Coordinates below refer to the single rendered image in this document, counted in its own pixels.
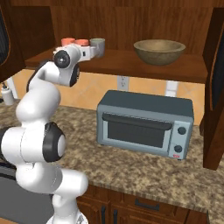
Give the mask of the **salmon cup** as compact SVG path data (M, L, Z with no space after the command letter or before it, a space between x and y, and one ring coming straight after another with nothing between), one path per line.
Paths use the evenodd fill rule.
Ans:
M89 46L88 39L76 39L74 43L78 46Z
M69 45L69 44L72 44L74 41L75 41L74 38L63 38L63 39L61 40L61 45L62 45L62 46L67 46L67 45Z

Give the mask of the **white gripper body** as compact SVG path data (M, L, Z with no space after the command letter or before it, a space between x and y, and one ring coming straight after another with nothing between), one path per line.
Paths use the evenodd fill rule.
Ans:
M91 46L90 47L90 58L98 58L99 57L99 47L98 46Z

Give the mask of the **wooden bowl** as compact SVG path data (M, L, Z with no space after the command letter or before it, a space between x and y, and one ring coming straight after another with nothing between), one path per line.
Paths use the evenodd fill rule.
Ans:
M167 39L146 39L137 41L134 49L138 58L146 64L166 66L176 61L186 46Z

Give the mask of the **wooden wall cabinet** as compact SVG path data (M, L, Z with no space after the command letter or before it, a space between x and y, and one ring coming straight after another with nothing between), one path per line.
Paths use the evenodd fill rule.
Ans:
M82 72L204 83L224 22L224 0L10 0L14 8L51 11L55 44L64 37L106 39L105 56L80 63ZM185 53L150 66L134 52L144 39L170 39Z

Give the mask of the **white soap dispenser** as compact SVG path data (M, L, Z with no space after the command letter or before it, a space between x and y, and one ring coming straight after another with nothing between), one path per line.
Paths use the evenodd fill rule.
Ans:
M11 89L5 85L4 82L3 82L1 93L2 93L2 97L3 97L3 101L7 106L14 104L13 93L12 93Z

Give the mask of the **grey toaster oven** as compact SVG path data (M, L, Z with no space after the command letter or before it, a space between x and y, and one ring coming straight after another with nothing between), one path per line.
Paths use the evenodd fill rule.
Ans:
M102 114L129 116L171 123L169 130L139 127L102 120ZM193 131L193 102L189 99L154 94L109 90L97 106L97 142L102 145L141 151L168 158L186 158ZM180 135L179 127L186 133ZM182 147L177 153L176 145Z

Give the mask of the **wooden cabinet door glass panel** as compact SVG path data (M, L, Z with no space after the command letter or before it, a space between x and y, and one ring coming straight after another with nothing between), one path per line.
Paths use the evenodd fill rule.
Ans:
M224 8L213 9L203 59L208 72L199 126L204 137L203 167L216 171L224 155Z
M6 81L25 67L13 29L10 8L8 0L0 0L0 82Z

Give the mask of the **grey sink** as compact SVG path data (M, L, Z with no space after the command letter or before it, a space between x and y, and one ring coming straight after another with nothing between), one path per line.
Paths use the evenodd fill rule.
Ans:
M53 216L52 195L31 192L32 164L15 166L0 152L0 218L17 224L46 224Z

